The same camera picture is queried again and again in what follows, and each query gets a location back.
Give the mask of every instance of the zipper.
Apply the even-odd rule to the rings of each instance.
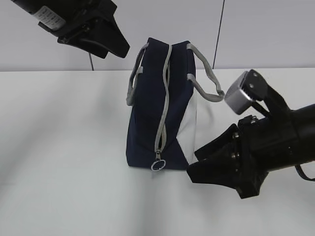
[[[170,79],[170,56],[172,53],[172,46],[169,45],[168,48],[168,53],[165,59],[165,64],[163,68],[163,83],[165,86],[165,103],[164,103],[164,108],[163,108],[163,113],[161,115],[161,120],[158,126],[157,130],[157,135],[156,135],[156,140],[155,140],[155,153],[156,153],[156,160],[151,166],[152,171],[160,171],[162,170],[165,165],[166,161],[161,158],[161,153],[163,152],[165,145],[166,145],[166,126],[165,126],[165,121],[166,121],[166,116],[168,112],[168,106],[169,106],[169,91],[168,91],[168,86],[169,86],[169,79]],[[155,168],[155,165],[157,163],[160,163],[160,167]]]

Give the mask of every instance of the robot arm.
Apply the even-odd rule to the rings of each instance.
[[[120,32],[111,0],[12,0],[39,20],[39,26],[67,44],[97,57],[125,58],[129,44]]]
[[[270,171],[295,166],[300,177],[315,181],[300,166],[315,161],[315,104],[291,110],[254,70],[242,74],[225,101],[236,114],[253,107],[265,118],[245,117],[197,150],[198,162],[187,170],[192,182],[227,186],[249,198],[259,195]]]

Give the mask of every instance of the bag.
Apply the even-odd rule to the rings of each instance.
[[[207,94],[196,81],[193,53],[204,63],[218,95]],[[194,87],[209,101],[223,100],[209,63],[189,41],[172,46],[149,38],[136,59],[127,92],[127,105],[132,106],[126,146],[129,166],[186,170],[194,152]]]

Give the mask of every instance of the label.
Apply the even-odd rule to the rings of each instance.
[[[62,17],[46,6],[43,6],[33,16],[45,26],[54,31],[59,30],[66,24],[66,21]]]

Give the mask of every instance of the metal ring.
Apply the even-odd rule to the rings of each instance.
[[[155,166],[157,163],[159,163],[159,162],[163,162],[164,164],[163,164],[160,168],[154,169],[154,166]],[[160,170],[162,170],[165,166],[166,166],[166,161],[165,161],[165,160],[157,160],[157,161],[153,162],[153,164],[151,165],[151,170],[154,171],[154,172],[160,171]]]

